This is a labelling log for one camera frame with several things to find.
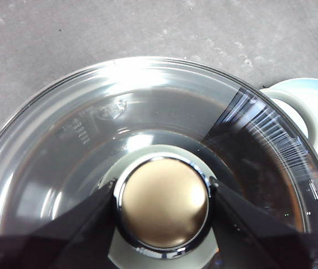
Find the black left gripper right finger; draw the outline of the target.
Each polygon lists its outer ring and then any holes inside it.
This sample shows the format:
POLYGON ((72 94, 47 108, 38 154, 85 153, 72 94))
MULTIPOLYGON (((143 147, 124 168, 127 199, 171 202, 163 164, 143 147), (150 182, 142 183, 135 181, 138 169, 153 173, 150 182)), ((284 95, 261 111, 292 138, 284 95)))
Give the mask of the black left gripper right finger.
POLYGON ((300 233, 211 178, 214 209, 236 220, 278 268, 318 268, 318 233, 300 233))

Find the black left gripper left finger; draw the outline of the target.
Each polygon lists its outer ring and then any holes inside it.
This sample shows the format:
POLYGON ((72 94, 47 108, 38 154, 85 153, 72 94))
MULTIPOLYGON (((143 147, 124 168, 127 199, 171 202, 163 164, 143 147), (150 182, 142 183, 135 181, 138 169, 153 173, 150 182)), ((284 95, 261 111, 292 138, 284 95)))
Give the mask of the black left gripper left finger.
POLYGON ((115 268, 113 185, 30 234, 0 236, 0 268, 115 268))

